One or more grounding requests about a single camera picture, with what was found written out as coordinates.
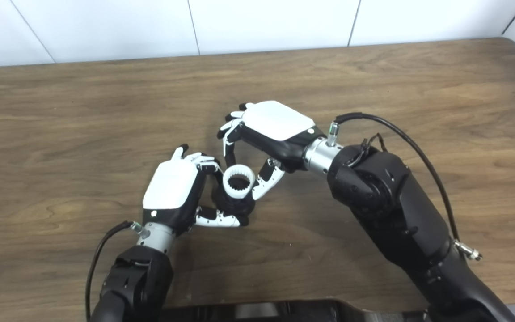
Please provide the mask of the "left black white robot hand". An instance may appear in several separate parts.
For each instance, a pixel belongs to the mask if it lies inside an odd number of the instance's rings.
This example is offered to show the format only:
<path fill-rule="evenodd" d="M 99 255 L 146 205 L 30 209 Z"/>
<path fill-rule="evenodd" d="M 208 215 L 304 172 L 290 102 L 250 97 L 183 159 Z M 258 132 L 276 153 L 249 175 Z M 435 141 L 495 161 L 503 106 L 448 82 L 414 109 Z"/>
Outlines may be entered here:
<path fill-rule="evenodd" d="M 162 225 L 177 236 L 193 226 L 241 228 L 255 209 L 250 177 L 223 171 L 206 153 L 186 155 L 187 144 L 160 163 L 142 201 L 142 223 Z"/>

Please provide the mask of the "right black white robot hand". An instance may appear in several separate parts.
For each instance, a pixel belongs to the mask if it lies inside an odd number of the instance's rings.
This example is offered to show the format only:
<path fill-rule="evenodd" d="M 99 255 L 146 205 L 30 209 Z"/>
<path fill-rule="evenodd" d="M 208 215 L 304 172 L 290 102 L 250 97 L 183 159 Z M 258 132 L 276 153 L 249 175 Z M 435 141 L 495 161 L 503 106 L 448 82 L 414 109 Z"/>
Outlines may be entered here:
<path fill-rule="evenodd" d="M 278 101 L 241 104 L 225 121 L 217 138 L 223 142 L 228 167 L 236 164 L 234 148 L 240 140 L 268 156 L 253 182 L 254 200 L 269 192 L 284 174 L 306 171 L 306 150 L 325 136 L 313 119 Z"/>

